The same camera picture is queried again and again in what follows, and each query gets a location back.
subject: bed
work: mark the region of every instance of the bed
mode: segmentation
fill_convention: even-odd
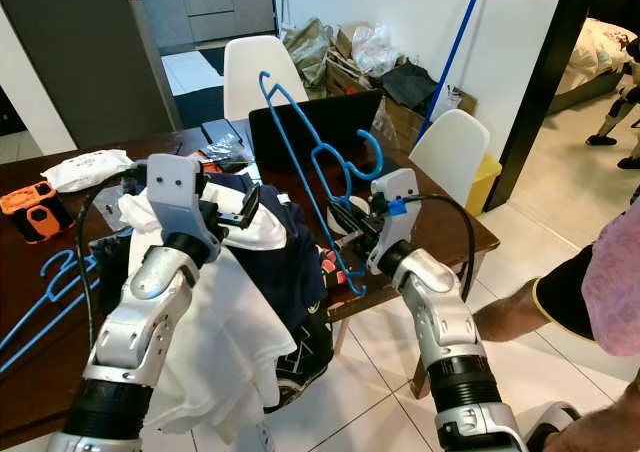
[[[614,90],[632,62],[625,46],[636,37],[623,27],[587,18],[547,113]]]

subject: white wall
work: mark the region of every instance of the white wall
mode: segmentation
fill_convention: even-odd
[[[0,6],[0,86],[43,154],[76,149]]]
[[[394,45],[439,79],[469,0],[289,0],[297,27],[311,17],[337,26],[384,23]],[[280,14],[280,0],[276,0]],[[476,117],[499,158],[558,0],[478,0],[447,83],[478,99]]]

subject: laptop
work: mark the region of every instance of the laptop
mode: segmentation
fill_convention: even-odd
[[[335,147],[348,160],[353,147],[364,140],[356,135],[358,129],[367,132],[371,129],[381,99],[382,91],[368,90],[299,102],[298,105],[320,139]],[[316,144],[302,119],[290,104],[279,105],[275,110],[298,161],[301,165],[310,163],[310,153]],[[276,170],[292,169],[293,161],[271,111],[267,108],[249,112],[249,125],[258,165]]]

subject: white plastic chair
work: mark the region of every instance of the white plastic chair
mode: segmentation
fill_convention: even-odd
[[[427,129],[409,159],[464,206],[488,145],[487,129],[466,112],[453,109]]]
[[[258,75],[266,70],[267,90],[280,83],[297,102],[309,100],[287,49],[271,35],[245,37],[230,41],[224,50],[224,117],[240,120],[249,112],[264,109],[267,102],[258,83]],[[286,104],[280,93],[274,95],[274,105]]]

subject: dark wooden table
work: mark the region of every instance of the dark wooden table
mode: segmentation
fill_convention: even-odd
[[[178,149],[180,155],[187,155],[204,144],[199,129],[189,129],[139,141],[113,144],[110,148],[123,148],[130,158],[138,159],[154,152],[175,153]],[[385,156],[399,165],[412,166],[406,155],[389,147],[388,144],[383,144],[383,150]],[[0,165],[0,195],[41,180],[40,172],[78,153],[74,151]],[[356,164],[368,163],[373,159],[371,151],[365,146],[354,150],[353,157],[356,157],[352,159]],[[336,164],[327,164],[326,176],[334,186],[339,184],[339,173]],[[276,172],[266,168],[261,168],[261,174],[265,183],[273,184],[281,191],[287,192],[293,201],[304,207],[307,223],[316,233],[318,241],[323,243],[324,237],[320,233],[319,224],[298,177],[290,172]],[[417,176],[421,193],[443,193],[442,189],[422,172],[418,171]],[[316,197],[323,197],[315,174],[310,173],[309,177]],[[70,213],[77,214],[85,194],[86,191],[61,195]],[[322,207],[326,205],[322,200],[320,204]],[[498,246],[498,239],[476,220],[472,222],[476,233],[475,253],[479,267],[484,254]],[[86,227],[87,240],[111,234],[111,230],[95,209],[89,213]],[[4,336],[43,294],[51,277],[40,277],[40,268],[56,252],[73,248],[74,232],[75,228],[42,244],[28,245],[10,221],[0,216],[0,336]],[[466,261],[464,225],[455,212],[445,204],[423,204],[413,234],[413,242],[426,248],[454,270],[459,269]],[[354,299],[346,289],[332,291],[333,321],[349,317],[397,296],[383,276],[367,277],[365,283],[368,293],[362,299]],[[79,291],[80,287],[71,290],[67,294],[68,299],[75,297]],[[25,326],[14,341],[0,353],[0,361],[10,357],[21,344],[51,320],[58,310],[56,306],[48,306],[40,311],[37,318]],[[79,305],[27,355],[0,376],[0,449],[62,427],[88,354],[86,325],[85,308]],[[425,376],[420,365],[414,377],[414,392],[417,395],[425,393]]]

